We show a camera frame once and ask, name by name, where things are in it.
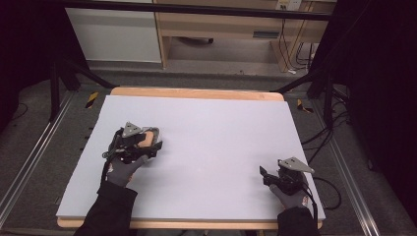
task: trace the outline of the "gray glove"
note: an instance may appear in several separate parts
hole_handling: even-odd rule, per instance
[[[118,158],[114,158],[107,171],[107,181],[120,187],[126,187],[135,171],[145,164],[148,159],[147,155],[142,155],[137,161],[125,164]]]
[[[303,173],[303,181],[308,186],[306,175]],[[307,207],[308,196],[304,193],[303,190],[298,191],[294,195],[286,195],[278,188],[278,186],[271,184],[269,189],[279,198],[284,209],[290,209],[293,207]]]

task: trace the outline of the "black jacket sleeve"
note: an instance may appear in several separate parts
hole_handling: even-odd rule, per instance
[[[294,207],[278,215],[278,235],[317,236],[317,223],[306,207]]]
[[[107,181],[98,189],[98,197],[92,205],[83,225],[75,236],[127,236],[136,193]]]

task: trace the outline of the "white board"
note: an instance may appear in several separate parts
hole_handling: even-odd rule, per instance
[[[286,102],[109,95],[57,216],[86,216],[99,187],[101,155],[127,121],[158,127],[163,139],[157,158],[128,184],[139,193],[133,218],[276,219],[283,209],[263,185],[260,165],[277,174],[278,159],[306,162]],[[306,175],[324,219],[312,176]]]

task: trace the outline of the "white cabinet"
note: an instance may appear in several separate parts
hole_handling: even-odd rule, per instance
[[[69,8],[67,13],[87,60],[161,63],[154,13]]]

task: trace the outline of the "hand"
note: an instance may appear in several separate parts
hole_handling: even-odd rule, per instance
[[[303,181],[308,186],[308,182],[306,179],[306,175],[303,174]],[[298,191],[297,193],[289,196],[284,193],[278,188],[278,186],[271,184],[269,185],[269,189],[279,198],[284,209],[290,209],[293,207],[307,207],[308,196],[304,193],[303,190]]]
[[[107,181],[120,187],[126,187],[132,180],[132,175],[135,171],[145,164],[148,159],[147,155],[142,155],[137,161],[125,164],[118,158],[114,158],[107,171]]]

